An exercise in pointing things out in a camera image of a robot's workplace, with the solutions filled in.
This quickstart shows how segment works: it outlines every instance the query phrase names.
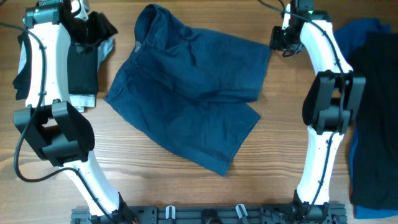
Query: table surface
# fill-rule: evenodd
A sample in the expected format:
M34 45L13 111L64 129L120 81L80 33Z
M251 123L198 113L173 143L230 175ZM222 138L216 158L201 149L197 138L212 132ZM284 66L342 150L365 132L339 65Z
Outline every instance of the table surface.
M280 6L275 0L268 0ZM220 177L175 156L125 122L102 98L134 47L134 24L149 1L90 1L92 11L104 12L118 28L116 48L100 66L99 100L84 115L95 130L95 154L109 181L129 205L259 205L288 203L300 181L307 152L307 128L301 117L302 102L314 79L306 52L291 58L273 53L259 101L250 103L261 119L238 151L227 177ZM192 27L225 32L268 44L271 30L280 26L279 14L256 0L158 1ZM34 0L8 0L0 7L0 21L22 25L22 16ZM378 17L398 31L398 1L324 0L316 9L327 10L334 29L349 21ZM65 174L38 184L19 180L13 156L19 132L12 122L15 100L12 81L19 63L19 31L0 27L0 223L69 223L71 209L86 207ZM349 223L397 223L397 218L360 221L349 202L348 149L352 128L338 150L330 185L331 201L346 204ZM41 177L53 171L24 143L21 171Z

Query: clothing pile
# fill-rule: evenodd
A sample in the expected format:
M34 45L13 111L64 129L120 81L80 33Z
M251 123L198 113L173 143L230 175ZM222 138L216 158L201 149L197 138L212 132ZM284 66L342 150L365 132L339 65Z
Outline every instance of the clothing pile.
M377 19L354 21L335 34L366 85L349 153L356 218L398 215L398 35Z

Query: folded clothing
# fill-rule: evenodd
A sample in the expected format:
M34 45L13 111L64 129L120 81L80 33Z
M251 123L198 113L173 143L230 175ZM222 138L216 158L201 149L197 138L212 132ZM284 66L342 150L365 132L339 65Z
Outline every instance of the folded clothing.
M260 116L268 46L185 26L148 5L105 101L166 150L226 175Z
M358 111L352 202L398 210L398 35L368 34L349 57L366 77Z
M68 52L68 90L70 94L97 95L98 50L78 52L75 45Z
M379 19L365 18L350 22L338 29L335 33L338 44L344 58L348 60L351 53L366 43L368 33L390 33L391 26L381 24ZM354 157L358 150L358 127L354 131L349 148L349 175L351 185L354 185ZM398 210L371 209L360 205L354 205L354 216L357 219L387 218L398 215Z

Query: denim shorts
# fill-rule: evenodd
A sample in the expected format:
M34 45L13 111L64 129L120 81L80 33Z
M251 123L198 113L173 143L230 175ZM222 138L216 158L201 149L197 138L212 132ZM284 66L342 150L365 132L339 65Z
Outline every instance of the denim shorts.
M166 150L225 176L260 116L268 46L182 24L148 5L105 101Z

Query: wooden table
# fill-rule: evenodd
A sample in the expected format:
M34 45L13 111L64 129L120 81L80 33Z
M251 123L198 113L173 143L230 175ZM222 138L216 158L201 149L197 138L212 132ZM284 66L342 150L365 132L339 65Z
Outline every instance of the wooden table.
M277 1L267 2L279 6ZM91 1L92 11L104 12L118 28L116 49L101 65L99 98L134 47L134 24L149 1ZM268 44L271 30L280 26L277 12L256 0L158 2L192 27L204 27ZM0 21L22 25L22 16L34 0L8 0L0 7ZM315 7L327 10L337 29L353 19L378 17L398 31L398 1L324 0ZM19 63L19 31L0 27L0 223L69 223L71 209L86 202L65 174L38 184L19 180L13 156L19 132L12 114L24 108L15 101L12 81ZM102 99L84 115L93 125L95 154L110 182L129 205L259 205L290 202L300 181L307 152L307 129L302 102L314 79L306 52L292 58L273 53L259 101L250 105L260 121L237 153L227 177L220 177L175 156L133 128ZM397 223L397 218L359 221L349 202L348 149L352 129L338 151L330 185L332 201L346 204L349 223ZM27 144L21 153L21 171L41 177L54 170L40 161Z

